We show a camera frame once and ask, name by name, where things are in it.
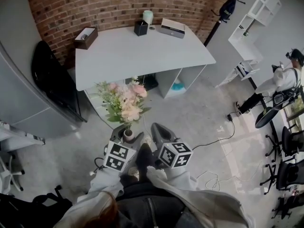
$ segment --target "zipper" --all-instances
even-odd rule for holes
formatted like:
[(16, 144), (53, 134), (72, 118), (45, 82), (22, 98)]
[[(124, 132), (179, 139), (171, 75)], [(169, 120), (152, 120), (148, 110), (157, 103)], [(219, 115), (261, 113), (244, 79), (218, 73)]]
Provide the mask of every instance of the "zipper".
[(154, 210), (154, 206), (153, 206), (152, 200), (150, 198), (148, 198), (147, 200), (148, 200), (149, 208), (150, 208), (150, 211), (151, 211), (151, 217), (152, 217), (152, 221), (153, 221), (153, 226), (154, 226), (154, 228), (158, 228), (158, 226), (156, 224), (155, 210)]

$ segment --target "brown box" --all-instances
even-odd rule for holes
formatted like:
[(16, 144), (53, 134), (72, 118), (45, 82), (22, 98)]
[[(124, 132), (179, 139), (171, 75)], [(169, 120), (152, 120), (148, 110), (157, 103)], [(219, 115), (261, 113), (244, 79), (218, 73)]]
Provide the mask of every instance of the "brown box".
[[(84, 40), (81, 37), (86, 34), (88, 35)], [(75, 48), (88, 50), (91, 44), (98, 36), (98, 31), (96, 27), (86, 27), (84, 28), (74, 39)]]

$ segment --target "brown hair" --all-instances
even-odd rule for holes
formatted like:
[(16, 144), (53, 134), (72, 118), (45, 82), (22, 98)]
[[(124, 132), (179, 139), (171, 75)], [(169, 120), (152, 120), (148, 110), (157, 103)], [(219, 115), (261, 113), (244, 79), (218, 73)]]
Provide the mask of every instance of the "brown hair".
[(105, 191), (111, 198), (111, 204), (102, 210), (98, 217), (89, 220), (83, 228), (117, 228), (118, 227), (118, 206), (114, 196)]

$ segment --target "white cable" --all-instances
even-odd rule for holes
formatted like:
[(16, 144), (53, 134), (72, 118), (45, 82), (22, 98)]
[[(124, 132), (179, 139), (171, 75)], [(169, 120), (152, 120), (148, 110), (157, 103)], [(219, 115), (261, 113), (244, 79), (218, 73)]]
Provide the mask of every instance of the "white cable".
[[(202, 173), (201, 175), (199, 175), (199, 176), (197, 177), (197, 180), (198, 180), (202, 175), (204, 175), (204, 174), (207, 173), (207, 172), (212, 173), (212, 174), (216, 175), (217, 177), (215, 177), (215, 178), (213, 178), (213, 179), (207, 181), (206, 184), (205, 184), (205, 187), (206, 187), (207, 189), (209, 189), (209, 190), (215, 190), (215, 189), (217, 188), (217, 186), (219, 186), (219, 190), (218, 190), (218, 191), (220, 191), (220, 183), (221, 183), (221, 182), (225, 182), (225, 181), (229, 181), (229, 180), (231, 180), (231, 179), (234, 178), (234, 177), (237, 178), (237, 179), (240, 180), (240, 181), (250, 181), (250, 180), (252, 180), (253, 177), (255, 176), (255, 174), (257, 173), (257, 170), (258, 170), (259, 166), (261, 165), (261, 163), (262, 163), (262, 162), (259, 163), (259, 165), (258, 165), (257, 168), (256, 168), (256, 172), (255, 172), (255, 173), (253, 174), (253, 176), (252, 176), (250, 179), (248, 179), (248, 180), (242, 180), (242, 179), (238, 178), (237, 176), (230, 177), (230, 178), (227, 179), (227, 180), (219, 180), (219, 175), (216, 174), (216, 173), (214, 173), (214, 172), (211, 172), (211, 171), (205, 171), (204, 173)], [(213, 185), (213, 187), (210, 188), (210, 187), (208, 187), (208, 183), (211, 182), (212, 180), (217, 180), (217, 181), (216, 181), (216, 183)]]
[(150, 132), (148, 131), (147, 127), (146, 127), (146, 121), (144, 119), (144, 114), (142, 114), (142, 117), (143, 117), (143, 125), (144, 125), (144, 128), (145, 130), (147, 131), (147, 133), (150, 135), (150, 137), (152, 138), (152, 135), (150, 134)]

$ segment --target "black pole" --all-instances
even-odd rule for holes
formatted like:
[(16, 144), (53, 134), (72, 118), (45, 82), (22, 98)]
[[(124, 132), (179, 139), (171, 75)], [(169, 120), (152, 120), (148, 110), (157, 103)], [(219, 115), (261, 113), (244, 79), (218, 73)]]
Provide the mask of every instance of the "black pole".
[(222, 17), (220, 17), (219, 20), (217, 21), (217, 23), (212, 28), (212, 31), (208, 35), (207, 39), (205, 40), (204, 46), (207, 46), (209, 44), (209, 42), (211, 41), (211, 39), (214, 36), (215, 32), (218, 30), (219, 26), (221, 25), (222, 21), (223, 21), (223, 19), (222, 19)]

